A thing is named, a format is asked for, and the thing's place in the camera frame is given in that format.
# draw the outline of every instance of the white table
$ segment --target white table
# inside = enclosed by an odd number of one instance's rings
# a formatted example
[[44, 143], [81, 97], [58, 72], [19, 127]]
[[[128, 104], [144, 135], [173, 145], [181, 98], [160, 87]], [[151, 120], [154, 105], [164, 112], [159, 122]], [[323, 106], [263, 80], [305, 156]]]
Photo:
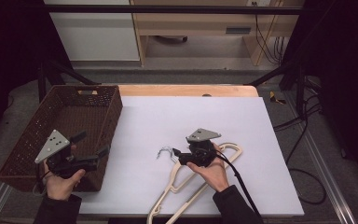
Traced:
[[[185, 137], [204, 128], [222, 134], [213, 140], [216, 144], [242, 147], [233, 164], [263, 217], [304, 215], [261, 97], [122, 96], [122, 101], [102, 189], [77, 193], [83, 198], [81, 214], [147, 216], [173, 168], [169, 153], [157, 160], [158, 151], [166, 146], [188, 151]], [[184, 166], [178, 179], [190, 172]], [[241, 192], [230, 168], [227, 176]], [[170, 193], [160, 213], [173, 214], [202, 183], [197, 176], [177, 194]], [[184, 216], [218, 215], [213, 194], [208, 187]]]

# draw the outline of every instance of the wicker basket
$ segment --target wicker basket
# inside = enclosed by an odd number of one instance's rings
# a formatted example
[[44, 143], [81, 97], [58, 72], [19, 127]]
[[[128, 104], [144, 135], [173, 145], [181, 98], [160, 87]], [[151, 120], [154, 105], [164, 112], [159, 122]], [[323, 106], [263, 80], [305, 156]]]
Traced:
[[[0, 180], [15, 189], [32, 191], [34, 159], [54, 129], [67, 138], [87, 132], [87, 137], [76, 144], [74, 155], [78, 158], [110, 146], [122, 107], [118, 86], [52, 87], [1, 168]], [[86, 173], [75, 191], [100, 190], [107, 160], [105, 156], [97, 171]]]

